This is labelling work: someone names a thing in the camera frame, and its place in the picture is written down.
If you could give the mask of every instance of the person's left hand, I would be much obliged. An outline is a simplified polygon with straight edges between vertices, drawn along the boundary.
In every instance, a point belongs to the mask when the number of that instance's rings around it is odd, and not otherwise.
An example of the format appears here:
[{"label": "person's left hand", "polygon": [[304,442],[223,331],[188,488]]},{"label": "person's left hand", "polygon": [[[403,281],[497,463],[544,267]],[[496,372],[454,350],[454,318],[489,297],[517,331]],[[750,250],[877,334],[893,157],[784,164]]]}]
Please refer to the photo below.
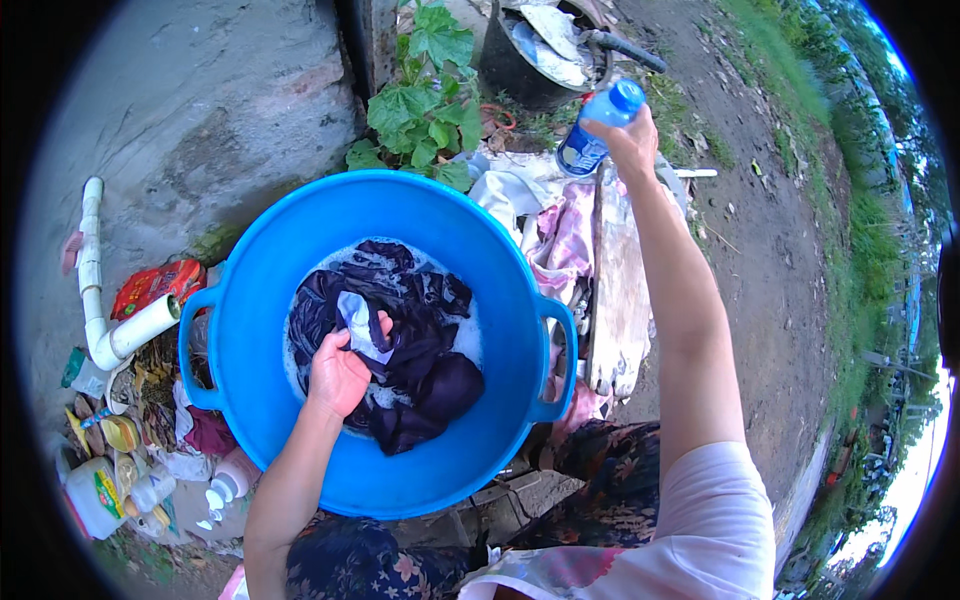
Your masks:
[{"label": "person's left hand", "polygon": [[[387,313],[377,311],[384,337],[394,321]],[[307,402],[323,406],[345,419],[357,407],[370,385],[370,370],[350,350],[341,350],[350,339],[349,329],[328,333],[313,355],[310,367],[310,391]]]}]

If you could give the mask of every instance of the blue detergent bottle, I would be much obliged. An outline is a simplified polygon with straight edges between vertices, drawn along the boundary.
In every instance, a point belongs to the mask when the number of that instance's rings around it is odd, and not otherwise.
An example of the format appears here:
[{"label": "blue detergent bottle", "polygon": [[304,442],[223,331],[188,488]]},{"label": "blue detergent bottle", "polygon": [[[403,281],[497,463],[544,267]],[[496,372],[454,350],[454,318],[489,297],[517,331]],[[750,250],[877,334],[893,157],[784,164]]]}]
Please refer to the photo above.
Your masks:
[{"label": "blue detergent bottle", "polygon": [[557,148],[557,166],[571,177],[586,177],[596,170],[600,161],[610,153],[602,139],[580,127],[583,118],[593,119],[611,127],[623,127],[634,120],[636,112],[646,101],[646,95],[636,82],[621,79],[610,89],[597,93],[580,109],[577,122]]}]

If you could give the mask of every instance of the tub handle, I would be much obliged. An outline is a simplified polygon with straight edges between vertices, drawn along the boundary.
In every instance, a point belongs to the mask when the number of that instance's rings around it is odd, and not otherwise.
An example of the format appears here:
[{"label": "tub handle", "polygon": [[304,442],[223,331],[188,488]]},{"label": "tub handle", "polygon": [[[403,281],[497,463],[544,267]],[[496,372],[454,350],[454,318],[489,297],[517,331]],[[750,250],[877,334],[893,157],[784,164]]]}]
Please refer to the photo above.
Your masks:
[{"label": "tub handle", "polygon": [[573,315],[562,302],[538,295],[536,300],[536,310],[540,318],[548,317],[556,319],[557,323],[564,330],[566,336],[566,354],[573,357],[566,361],[566,373],[564,374],[564,388],[560,396],[547,402],[543,399],[543,389],[546,386],[547,377],[550,376],[550,340],[547,337],[546,328],[543,330],[543,370],[540,379],[543,381],[543,388],[540,389],[540,395],[530,406],[530,413],[527,419],[531,422],[550,422],[557,420],[564,415],[570,400],[573,398],[573,386],[577,381],[577,329],[573,324]]},{"label": "tub handle", "polygon": [[[193,369],[190,368],[190,350],[187,347],[190,341],[190,327],[193,326],[193,318],[202,308],[213,308],[220,301],[221,289],[219,285],[203,288],[192,294],[186,299],[180,315],[180,335],[177,339],[177,356],[180,360],[180,375],[183,379],[183,388],[186,395],[199,409],[202,410],[224,410],[224,396],[216,380],[213,381],[214,390],[205,390],[197,385],[193,377]],[[207,359],[210,366],[210,378],[213,379],[213,360],[209,352],[210,337],[207,336]]]}]

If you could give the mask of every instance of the gray wall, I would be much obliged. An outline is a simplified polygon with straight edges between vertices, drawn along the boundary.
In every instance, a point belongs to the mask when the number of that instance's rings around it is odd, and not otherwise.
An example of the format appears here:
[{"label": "gray wall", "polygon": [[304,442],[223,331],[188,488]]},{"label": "gray wall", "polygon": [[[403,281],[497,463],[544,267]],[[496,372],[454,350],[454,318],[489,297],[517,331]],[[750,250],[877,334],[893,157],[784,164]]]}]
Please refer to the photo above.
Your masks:
[{"label": "gray wall", "polygon": [[60,375],[85,346],[76,272],[59,264],[86,179],[106,182],[105,310],[134,271],[228,251],[358,133],[330,4],[133,0],[88,48],[47,124],[19,230],[15,327],[41,425],[64,426]]}]

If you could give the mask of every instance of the person's right arm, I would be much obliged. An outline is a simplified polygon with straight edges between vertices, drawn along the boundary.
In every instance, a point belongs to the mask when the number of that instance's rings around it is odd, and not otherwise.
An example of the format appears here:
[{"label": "person's right arm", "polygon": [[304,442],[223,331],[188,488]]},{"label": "person's right arm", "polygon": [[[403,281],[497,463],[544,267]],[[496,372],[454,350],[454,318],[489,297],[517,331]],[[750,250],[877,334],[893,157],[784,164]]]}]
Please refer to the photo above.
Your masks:
[{"label": "person's right arm", "polygon": [[660,340],[662,481],[694,448],[746,441],[727,311],[710,266],[657,181],[649,107],[622,129],[581,124],[607,142],[633,202]]}]

